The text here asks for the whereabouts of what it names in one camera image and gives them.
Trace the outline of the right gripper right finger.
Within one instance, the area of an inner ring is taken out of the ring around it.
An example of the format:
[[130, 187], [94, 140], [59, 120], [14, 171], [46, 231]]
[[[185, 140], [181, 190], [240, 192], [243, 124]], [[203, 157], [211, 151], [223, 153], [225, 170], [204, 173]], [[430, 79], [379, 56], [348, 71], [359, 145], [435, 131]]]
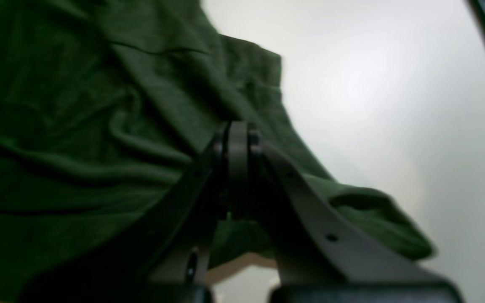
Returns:
[[271, 238], [280, 286], [271, 303], [461, 303], [423, 270], [349, 223], [248, 125], [249, 215]]

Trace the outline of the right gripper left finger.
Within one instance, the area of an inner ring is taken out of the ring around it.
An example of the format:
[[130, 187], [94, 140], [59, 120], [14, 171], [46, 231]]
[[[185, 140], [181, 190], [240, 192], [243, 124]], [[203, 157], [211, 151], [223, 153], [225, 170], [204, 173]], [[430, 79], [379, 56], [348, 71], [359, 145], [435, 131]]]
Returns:
[[209, 303], [217, 223], [248, 215], [250, 127], [229, 122], [137, 222], [29, 284], [21, 303]]

